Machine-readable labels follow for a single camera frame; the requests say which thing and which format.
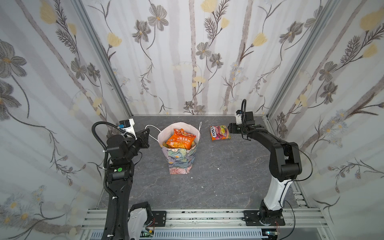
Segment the red Fox's candy bag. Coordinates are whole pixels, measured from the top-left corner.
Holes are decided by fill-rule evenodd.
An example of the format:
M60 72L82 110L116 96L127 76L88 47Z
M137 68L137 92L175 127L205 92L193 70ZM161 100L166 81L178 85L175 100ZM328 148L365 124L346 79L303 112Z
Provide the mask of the red Fox's candy bag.
M225 125L211 126L210 131L212 141L231 139L229 129Z

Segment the floral white paper bag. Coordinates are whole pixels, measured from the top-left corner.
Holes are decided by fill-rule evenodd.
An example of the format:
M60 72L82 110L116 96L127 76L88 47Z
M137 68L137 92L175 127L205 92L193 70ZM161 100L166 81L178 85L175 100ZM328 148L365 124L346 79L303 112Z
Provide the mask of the floral white paper bag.
M159 132L158 136L156 138L152 137L152 139L156 140L159 146L161 147L161 150L168 161L170 174L188 174L196 158L196 152L198 149L199 141L201 139L202 123L199 123L199 126L197 128L184 122L173 123L164 128L163 130L160 130L159 128L153 125L145 126L146 129L149 127L153 127ZM183 140L187 137L187 135L195 136L195 138L191 142L191 147L189 149L172 148L167 143L167 141L174 135L175 131L181 130L185 132L185 134L182 135Z

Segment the orange corn chips bag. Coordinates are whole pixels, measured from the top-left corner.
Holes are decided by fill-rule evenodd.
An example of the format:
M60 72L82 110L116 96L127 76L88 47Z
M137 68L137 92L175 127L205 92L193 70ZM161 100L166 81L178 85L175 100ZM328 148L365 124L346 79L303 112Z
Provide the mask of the orange corn chips bag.
M165 142L165 146L170 149L190 150L196 135L187 133L184 129L174 129L174 134Z

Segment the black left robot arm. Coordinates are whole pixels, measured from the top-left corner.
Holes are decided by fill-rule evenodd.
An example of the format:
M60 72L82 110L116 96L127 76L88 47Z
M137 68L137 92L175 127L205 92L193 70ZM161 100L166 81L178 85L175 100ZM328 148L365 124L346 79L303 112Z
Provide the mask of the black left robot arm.
M120 133L108 138L104 143L96 132L99 125L107 125ZM144 129L136 135L122 130L109 122L96 122L92 134L103 147L105 170L103 187L109 194L103 240L138 240L145 224L152 221L147 202L129 210L129 198L133 186L135 164L133 158L141 149L149 148L150 130Z

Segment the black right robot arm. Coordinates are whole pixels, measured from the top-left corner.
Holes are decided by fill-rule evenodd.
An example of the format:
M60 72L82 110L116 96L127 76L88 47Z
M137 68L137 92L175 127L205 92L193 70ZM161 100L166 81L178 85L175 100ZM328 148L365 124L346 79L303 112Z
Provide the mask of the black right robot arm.
M230 134L240 134L244 140L255 140L270 152L269 170L279 180L295 180L302 173L299 147L294 142L284 141L264 126L257 125L252 111L247 111L247 100L243 100L241 109L236 111L237 120L228 126Z

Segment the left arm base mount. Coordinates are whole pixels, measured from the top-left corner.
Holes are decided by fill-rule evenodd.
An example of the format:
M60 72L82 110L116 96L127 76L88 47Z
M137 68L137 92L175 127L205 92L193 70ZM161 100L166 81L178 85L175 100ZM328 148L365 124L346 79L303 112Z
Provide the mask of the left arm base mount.
M128 217L129 240L152 238L156 227L166 226L166 211L152 211L148 202L132 205Z

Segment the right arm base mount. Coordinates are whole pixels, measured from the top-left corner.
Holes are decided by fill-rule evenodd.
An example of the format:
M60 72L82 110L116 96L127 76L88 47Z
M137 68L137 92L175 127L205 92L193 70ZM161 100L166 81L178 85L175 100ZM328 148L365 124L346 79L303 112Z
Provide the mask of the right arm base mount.
M267 195L261 201L260 208L257 211L244 211L243 220L246 226L285 226L283 202L292 182L293 180L280 182L277 178L272 177Z

